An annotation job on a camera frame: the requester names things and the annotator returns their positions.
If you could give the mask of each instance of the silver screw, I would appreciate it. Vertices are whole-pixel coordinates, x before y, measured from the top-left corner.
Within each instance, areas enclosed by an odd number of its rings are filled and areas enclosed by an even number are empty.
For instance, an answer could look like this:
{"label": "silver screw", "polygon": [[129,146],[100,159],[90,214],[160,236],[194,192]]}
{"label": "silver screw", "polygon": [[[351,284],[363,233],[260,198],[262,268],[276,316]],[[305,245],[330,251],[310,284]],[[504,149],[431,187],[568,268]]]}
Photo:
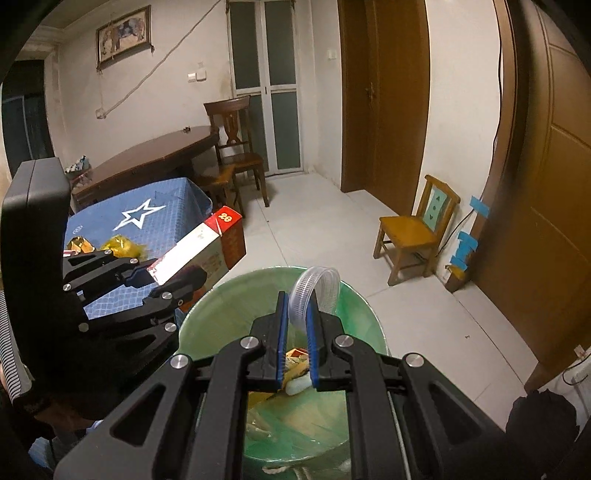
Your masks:
{"label": "silver screw", "polygon": [[177,370],[181,370],[182,368],[185,368],[187,365],[189,364],[189,357],[187,355],[175,355],[174,357],[172,357],[170,359],[170,366],[177,369]]}
{"label": "silver screw", "polygon": [[408,366],[413,368],[422,367],[425,364],[425,359],[418,353],[409,353],[405,360]]}
{"label": "silver screw", "polygon": [[339,335],[335,338],[335,343],[341,348],[347,348],[348,346],[353,345],[353,337],[350,337],[349,335]]}
{"label": "silver screw", "polygon": [[252,348],[256,348],[259,344],[258,338],[256,337],[244,337],[242,340],[240,340],[240,345],[242,348],[245,348],[246,350],[250,350]]}

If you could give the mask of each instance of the chair backrest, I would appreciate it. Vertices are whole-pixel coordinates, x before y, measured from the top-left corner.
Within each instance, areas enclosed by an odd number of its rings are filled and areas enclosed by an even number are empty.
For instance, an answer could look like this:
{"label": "chair backrest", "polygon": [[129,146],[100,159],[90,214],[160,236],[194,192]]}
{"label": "chair backrest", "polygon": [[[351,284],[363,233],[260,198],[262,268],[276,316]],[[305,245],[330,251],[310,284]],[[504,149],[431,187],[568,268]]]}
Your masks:
{"label": "chair backrest", "polygon": [[[221,161],[219,152],[224,148],[248,145],[248,148],[252,152],[251,120],[248,114],[250,102],[251,97],[247,95],[230,100],[203,104],[209,116],[209,123],[215,127],[216,115],[221,116],[224,130],[228,136],[226,143],[222,144],[220,140],[216,145],[217,159],[219,161]],[[242,125],[240,123],[241,117],[244,120]],[[246,138],[241,138],[241,132],[242,134],[246,133]]]}
{"label": "chair backrest", "polygon": [[437,180],[431,175],[425,175],[427,183],[418,204],[417,216],[435,234],[438,242],[441,242],[443,234],[447,230],[453,211],[460,203],[460,197],[447,183]]}

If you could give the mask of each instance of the brown wooden table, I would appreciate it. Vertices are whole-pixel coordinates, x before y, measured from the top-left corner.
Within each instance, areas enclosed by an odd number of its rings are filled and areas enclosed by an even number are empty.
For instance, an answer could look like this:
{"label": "brown wooden table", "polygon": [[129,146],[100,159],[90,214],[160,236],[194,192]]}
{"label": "brown wooden table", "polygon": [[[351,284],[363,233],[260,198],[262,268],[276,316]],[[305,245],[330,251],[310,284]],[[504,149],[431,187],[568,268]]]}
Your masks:
{"label": "brown wooden table", "polygon": [[191,160],[219,140],[217,128],[191,127],[131,147],[85,174],[72,190],[78,209],[114,195],[175,177],[193,177]]}

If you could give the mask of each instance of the brown wooden door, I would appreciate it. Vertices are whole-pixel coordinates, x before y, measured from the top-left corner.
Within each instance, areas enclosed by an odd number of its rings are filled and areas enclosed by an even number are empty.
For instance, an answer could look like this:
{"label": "brown wooden door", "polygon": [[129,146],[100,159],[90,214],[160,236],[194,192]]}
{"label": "brown wooden door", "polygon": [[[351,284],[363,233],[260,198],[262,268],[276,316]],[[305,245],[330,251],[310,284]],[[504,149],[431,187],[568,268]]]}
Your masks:
{"label": "brown wooden door", "polygon": [[[430,57],[425,2],[365,0],[365,11],[361,9],[359,0],[340,1],[342,187],[365,188],[399,215],[408,215],[427,131]],[[364,17],[366,28],[360,24]]]}
{"label": "brown wooden door", "polygon": [[525,142],[475,281],[538,358],[526,385],[538,388],[591,341],[591,77],[552,20],[522,3],[531,42]]}

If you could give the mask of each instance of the child's chair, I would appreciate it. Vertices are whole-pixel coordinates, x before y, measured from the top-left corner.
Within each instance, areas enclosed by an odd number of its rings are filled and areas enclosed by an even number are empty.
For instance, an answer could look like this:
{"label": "child's chair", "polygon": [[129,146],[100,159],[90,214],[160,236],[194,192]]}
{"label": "child's chair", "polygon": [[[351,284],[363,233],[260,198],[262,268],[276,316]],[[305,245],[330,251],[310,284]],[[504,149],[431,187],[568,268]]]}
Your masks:
{"label": "child's chair", "polygon": [[[416,215],[380,217],[379,219],[374,258],[379,258],[383,248],[392,260],[392,273],[388,279],[390,286],[397,283],[402,256],[406,253],[428,250],[423,276],[428,277],[433,273],[439,244],[447,230],[453,211],[460,203],[460,197],[447,183],[431,175],[426,175],[425,179],[427,184]],[[387,235],[389,240],[384,241],[384,235]],[[388,250],[386,244],[393,244],[394,250]]]}

